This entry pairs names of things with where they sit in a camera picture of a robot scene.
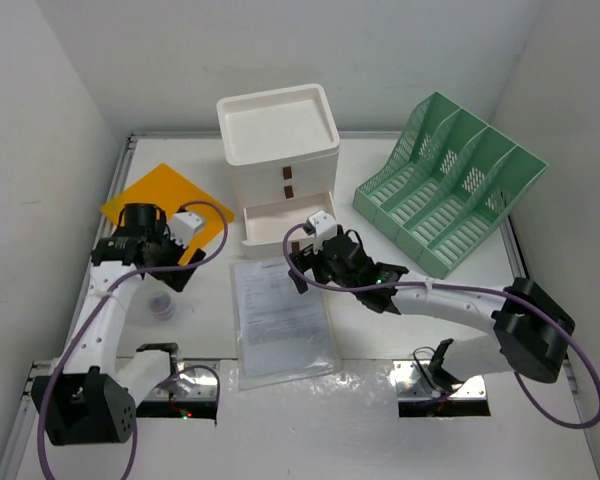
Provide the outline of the white drawer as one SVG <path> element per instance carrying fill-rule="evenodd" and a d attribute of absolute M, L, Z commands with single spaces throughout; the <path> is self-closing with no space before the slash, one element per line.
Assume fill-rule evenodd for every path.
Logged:
<path fill-rule="evenodd" d="M 296 224 L 305 223 L 309 216 L 321 210 L 335 217 L 330 192 L 244 208 L 244 255 L 249 259 L 281 256 L 283 237 L 287 231 Z"/>

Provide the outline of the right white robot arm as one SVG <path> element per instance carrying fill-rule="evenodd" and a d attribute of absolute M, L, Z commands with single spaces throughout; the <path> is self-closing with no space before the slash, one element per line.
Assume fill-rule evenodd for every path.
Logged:
<path fill-rule="evenodd" d="M 283 254 L 299 293 L 347 293 L 378 314 L 426 316 L 478 331 L 469 340 L 441 340 L 421 368 L 421 381 L 441 396 L 491 373 L 552 384 L 573 346 L 574 321 L 530 279 L 493 288 L 451 284 L 374 261 L 359 237 L 341 228 L 301 250 L 285 241 Z"/>

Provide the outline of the yellow plastic folder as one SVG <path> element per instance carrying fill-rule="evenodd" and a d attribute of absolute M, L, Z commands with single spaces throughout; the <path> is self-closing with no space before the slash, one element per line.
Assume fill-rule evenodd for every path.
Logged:
<path fill-rule="evenodd" d="M 170 220 L 183 204 L 199 200 L 216 205 L 225 214 L 228 223 L 234 220 L 235 214 L 228 207 L 187 180 L 170 166 L 162 163 L 130 187 L 124 189 L 112 200 L 103 204 L 100 211 L 112 224 L 116 225 L 119 213 L 125 204 L 151 203 L 161 207 L 166 212 L 167 219 Z M 188 262 L 197 249 L 203 249 L 218 234 L 223 232 L 222 221 L 211 207 L 196 205 L 188 207 L 187 210 L 202 216 L 205 220 L 205 226 L 189 242 L 186 253 L 179 261 L 180 265 Z"/>

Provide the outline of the white drawer cabinet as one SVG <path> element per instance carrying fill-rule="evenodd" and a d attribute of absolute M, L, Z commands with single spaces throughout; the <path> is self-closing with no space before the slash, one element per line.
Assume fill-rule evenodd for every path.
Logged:
<path fill-rule="evenodd" d="M 340 136 L 321 85 L 227 97 L 216 111 L 242 208 L 334 190 Z"/>

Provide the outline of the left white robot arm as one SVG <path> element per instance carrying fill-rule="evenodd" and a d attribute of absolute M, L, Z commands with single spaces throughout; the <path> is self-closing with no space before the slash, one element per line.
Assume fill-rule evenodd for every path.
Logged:
<path fill-rule="evenodd" d="M 35 379 L 31 396 L 45 437 L 54 446 L 124 443 L 136 408 L 175 369 L 174 343 L 145 344 L 116 366 L 127 310 L 146 275 L 180 292 L 194 268 L 179 269 L 204 219 L 179 209 L 173 216 L 154 204 L 123 207 L 113 233 L 91 252 L 89 285 L 77 332 L 60 367 Z"/>

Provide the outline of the clear document sleeve with papers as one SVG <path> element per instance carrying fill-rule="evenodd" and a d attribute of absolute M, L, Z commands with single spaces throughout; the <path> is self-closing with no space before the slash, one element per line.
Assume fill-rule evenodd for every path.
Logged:
<path fill-rule="evenodd" d="M 231 284 L 240 389 L 341 370 L 325 295 L 298 293 L 284 258 L 236 262 Z"/>

